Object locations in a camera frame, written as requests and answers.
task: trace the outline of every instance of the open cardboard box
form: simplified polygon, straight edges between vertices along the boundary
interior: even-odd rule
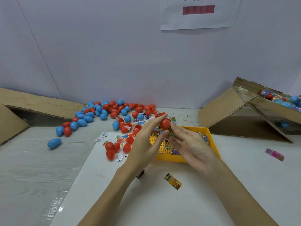
[[[301,134],[301,113],[261,97],[263,89],[288,96],[237,77],[231,88],[199,110],[200,126],[212,134],[292,143],[287,135]],[[276,126],[279,119],[289,121],[290,128]]]
[[[40,126],[43,121],[61,125],[66,119],[73,119],[74,113],[81,111],[84,106],[81,103],[0,88],[0,144],[27,129],[34,121],[38,121]],[[24,117],[29,114],[37,116],[31,115],[34,119],[25,122]]]

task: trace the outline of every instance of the person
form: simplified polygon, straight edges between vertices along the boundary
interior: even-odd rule
[[[87,212],[78,226],[111,225],[118,206],[128,186],[159,151],[169,131],[162,132],[153,145],[149,137],[167,114],[146,122],[136,135],[126,162],[117,169],[111,183]],[[227,165],[212,148],[195,132],[171,124],[174,132],[169,142],[186,162],[197,170],[214,190],[236,226],[277,226],[278,224],[255,201]]]

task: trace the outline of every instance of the yellow tray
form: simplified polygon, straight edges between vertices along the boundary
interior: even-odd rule
[[[208,128],[201,128],[201,127],[186,127],[186,126],[182,126],[183,128],[186,128],[190,131],[193,131],[193,132],[201,132],[201,133],[204,133],[206,134],[207,138],[210,140],[210,146],[211,148],[213,149],[213,151],[217,154],[217,156],[219,158],[220,157],[220,154],[219,154],[219,151],[217,150],[216,146],[215,146],[215,143],[213,141],[213,138],[211,136],[211,133],[209,131]],[[150,144],[154,144],[155,140],[156,140],[156,136],[155,135],[152,135],[150,136]],[[159,159],[159,160],[164,160],[164,161],[172,161],[172,162],[184,162],[184,163],[187,163],[182,156],[179,156],[179,155],[172,155],[171,154],[171,149],[164,149],[164,141],[162,142],[160,148],[159,148],[159,153],[156,155],[156,159]]]

